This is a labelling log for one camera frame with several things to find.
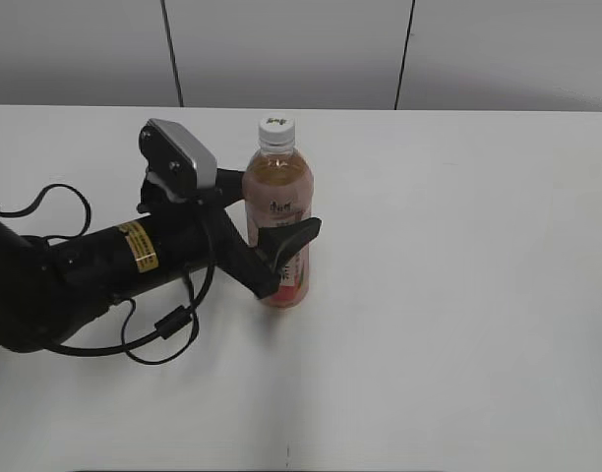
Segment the white table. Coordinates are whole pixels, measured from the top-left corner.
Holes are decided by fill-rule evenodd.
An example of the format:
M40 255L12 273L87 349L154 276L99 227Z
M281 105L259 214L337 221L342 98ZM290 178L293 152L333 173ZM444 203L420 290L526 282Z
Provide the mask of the white table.
M92 230L129 220L148 118L243 168L261 115L0 106L0 205L67 182ZM324 220L305 302L270 316L218 272L200 339L158 368L0 348L0 471L602 471L602 114L294 115ZM77 231L59 192L11 225ZM184 297L140 297L132 335ZM69 343L115 342L124 311Z

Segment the black robotic arm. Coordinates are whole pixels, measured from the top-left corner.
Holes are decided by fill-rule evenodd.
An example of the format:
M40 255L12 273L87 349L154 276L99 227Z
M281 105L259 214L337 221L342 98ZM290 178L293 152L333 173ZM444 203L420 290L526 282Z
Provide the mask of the black robotic arm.
M128 353L169 337L189 322L191 343L198 334L196 308L215 266L258 298L268 297L278 289L279 270L319 233L318 218L263 228L257 247L250 248L225 211L243 198L242 172L217 169L215 157L178 123L150 119L140 133L140 150L148 161L138 205L145 216L71 238L20 236L0 221L1 346L16 352L49 349L92 355L93 349L77 351L62 343L111 305L128 300L135 308L133 297L179 277L190 289L187 274L207 267L206 286L199 296L191 288L187 308L172 311L148 336L95 354ZM85 204L86 230L89 204L65 187ZM30 210L38 207L44 193ZM0 210L0 217L29 212ZM56 238L66 241L50 245Z

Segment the bottle cap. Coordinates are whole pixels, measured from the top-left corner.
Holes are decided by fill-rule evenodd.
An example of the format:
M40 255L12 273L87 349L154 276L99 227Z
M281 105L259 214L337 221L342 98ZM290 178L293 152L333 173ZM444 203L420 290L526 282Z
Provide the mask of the bottle cap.
M274 146L294 143L294 119L284 113L269 113L260 120L260 141Z

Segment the bottle label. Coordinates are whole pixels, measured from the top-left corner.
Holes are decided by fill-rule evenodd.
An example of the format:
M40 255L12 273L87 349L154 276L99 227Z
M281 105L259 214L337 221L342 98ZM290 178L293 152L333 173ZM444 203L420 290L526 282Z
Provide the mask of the bottle label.
M310 217L310 208L299 208L294 202L271 201L269 211L259 211L247 204L249 245L258 243L258 229L264 227L287 226ZM272 296L277 302L291 302L298 290L307 283L309 248L306 246L297 253L281 270L279 291Z

